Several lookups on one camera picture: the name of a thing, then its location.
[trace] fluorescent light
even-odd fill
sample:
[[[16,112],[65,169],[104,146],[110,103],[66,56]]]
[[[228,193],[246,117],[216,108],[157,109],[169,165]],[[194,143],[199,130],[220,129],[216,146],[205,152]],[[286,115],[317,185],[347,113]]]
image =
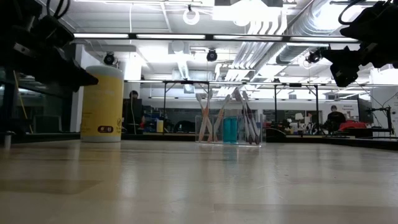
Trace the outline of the fluorescent light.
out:
[[[129,34],[74,34],[75,38],[80,39],[128,39]]]
[[[163,96],[150,96],[149,99],[164,99]],[[166,97],[166,99],[175,99],[175,97]]]
[[[215,40],[256,40],[256,41],[281,41],[282,37],[261,35],[214,35]]]
[[[204,40],[205,35],[196,34],[137,34],[138,39],[195,39]]]
[[[209,84],[242,85],[243,82],[209,82]]]
[[[321,42],[321,43],[357,43],[358,40],[347,37],[291,37],[290,41],[293,42]]]
[[[201,1],[152,1],[152,0],[75,0],[76,2],[103,2],[108,4],[192,4],[192,5],[201,5]]]
[[[131,83],[162,83],[160,80],[127,80],[127,82]]]
[[[317,43],[286,43],[286,45],[294,47],[329,47],[329,44],[317,44]]]

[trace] computer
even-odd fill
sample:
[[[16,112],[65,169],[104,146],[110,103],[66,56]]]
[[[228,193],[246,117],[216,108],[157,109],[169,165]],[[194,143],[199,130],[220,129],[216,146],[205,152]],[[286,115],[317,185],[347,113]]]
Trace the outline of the computer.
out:
[[[368,100],[360,98],[358,98],[357,101],[358,101],[359,121],[373,124],[373,113],[369,112],[369,110],[372,109],[372,103]]]

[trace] security camera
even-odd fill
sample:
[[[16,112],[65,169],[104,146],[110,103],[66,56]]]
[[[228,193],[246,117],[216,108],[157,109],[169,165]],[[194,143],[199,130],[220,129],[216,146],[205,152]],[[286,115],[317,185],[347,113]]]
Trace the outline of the security camera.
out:
[[[104,57],[105,65],[114,65],[116,62],[117,62],[117,60],[114,57],[114,52],[106,53],[106,56]]]
[[[217,60],[217,53],[215,49],[210,49],[209,52],[207,53],[207,61],[208,62],[214,62]]]

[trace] cylindrical container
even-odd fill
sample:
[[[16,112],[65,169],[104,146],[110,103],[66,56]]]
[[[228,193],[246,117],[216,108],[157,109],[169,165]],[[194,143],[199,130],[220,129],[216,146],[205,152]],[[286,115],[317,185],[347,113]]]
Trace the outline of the cylindrical container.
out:
[[[104,65],[90,66],[86,71],[98,79],[98,84],[84,87],[81,140],[119,142],[122,131],[123,72]]]
[[[156,132],[157,133],[162,133],[163,132],[163,127],[164,127],[164,121],[157,120],[156,121]]]

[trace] ceiling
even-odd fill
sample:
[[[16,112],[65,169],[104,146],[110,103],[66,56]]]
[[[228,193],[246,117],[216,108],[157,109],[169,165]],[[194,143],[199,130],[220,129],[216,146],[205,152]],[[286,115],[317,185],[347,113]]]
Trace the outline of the ceiling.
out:
[[[286,10],[287,22],[291,21],[310,0],[296,0],[296,7]],[[58,0],[52,0],[51,8],[55,9]],[[232,21],[216,21],[212,19],[211,5],[214,1],[204,1],[204,6],[198,7],[201,10],[200,20],[191,26],[183,20],[183,13],[187,6],[165,5],[164,10],[160,4],[105,4],[103,2],[80,2],[72,0],[70,9],[63,17],[64,23],[73,32],[141,32],[141,33],[184,33],[184,34],[247,34],[249,26],[237,26]],[[92,45],[134,45],[146,61],[142,67],[142,74],[171,74],[177,69],[177,62],[168,58],[170,41],[149,41],[149,40],[100,40],[83,42],[86,49],[93,53]],[[232,62],[239,52],[242,42],[205,42],[188,41],[192,58],[187,62],[190,70],[215,71],[217,63]],[[218,53],[218,61],[207,62],[208,49],[214,48]],[[93,54],[104,55],[105,52]],[[129,57],[128,52],[116,54],[120,60]],[[284,79],[294,78],[298,81],[305,80],[326,80],[331,77],[329,71],[330,63],[321,63],[308,68],[303,57],[293,64],[287,66],[282,72],[276,75]],[[367,68],[359,72],[359,82],[368,80],[369,70]]]

